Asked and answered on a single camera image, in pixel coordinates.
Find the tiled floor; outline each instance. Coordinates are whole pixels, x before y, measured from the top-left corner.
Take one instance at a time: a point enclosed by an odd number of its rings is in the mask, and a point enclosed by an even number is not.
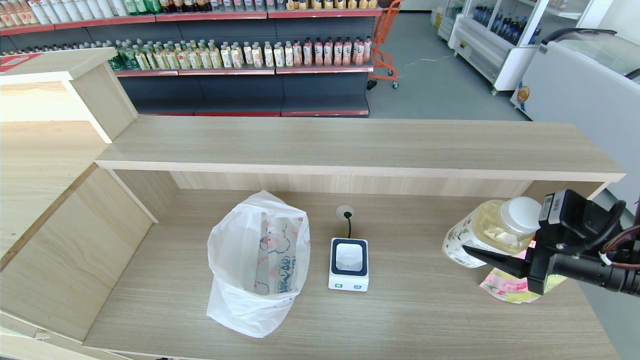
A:
[[[396,18],[383,51],[394,57],[400,87],[394,90],[391,81],[378,81],[367,92],[370,117],[527,120],[509,102],[510,92],[492,96],[489,81],[463,58],[451,56],[453,50],[438,37],[430,17],[400,13]]]

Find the white bottle cap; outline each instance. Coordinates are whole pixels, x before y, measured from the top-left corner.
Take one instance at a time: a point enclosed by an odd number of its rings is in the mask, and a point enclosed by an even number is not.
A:
[[[500,207],[504,223],[521,234],[532,234],[540,228],[538,217],[542,205],[530,197],[515,197]]]

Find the chest freezer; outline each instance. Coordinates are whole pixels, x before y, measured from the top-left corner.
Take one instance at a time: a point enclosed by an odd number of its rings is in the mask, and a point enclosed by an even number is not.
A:
[[[511,102],[533,121],[570,122],[627,175],[607,189],[635,213],[640,193],[640,45],[612,30],[542,41]]]

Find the white plastic bag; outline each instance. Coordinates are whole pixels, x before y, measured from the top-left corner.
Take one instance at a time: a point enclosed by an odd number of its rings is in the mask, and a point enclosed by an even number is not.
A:
[[[261,191],[213,228],[207,248],[214,275],[207,316],[254,338],[274,331],[307,279],[307,213]]]

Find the robotic arm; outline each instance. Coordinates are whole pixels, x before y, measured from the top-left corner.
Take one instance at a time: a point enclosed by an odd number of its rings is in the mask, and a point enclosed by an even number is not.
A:
[[[558,274],[640,297],[640,206],[634,225],[622,229],[626,203],[609,211],[573,190],[545,197],[535,248],[525,259],[463,246],[467,254],[519,279],[543,295],[547,276]]]

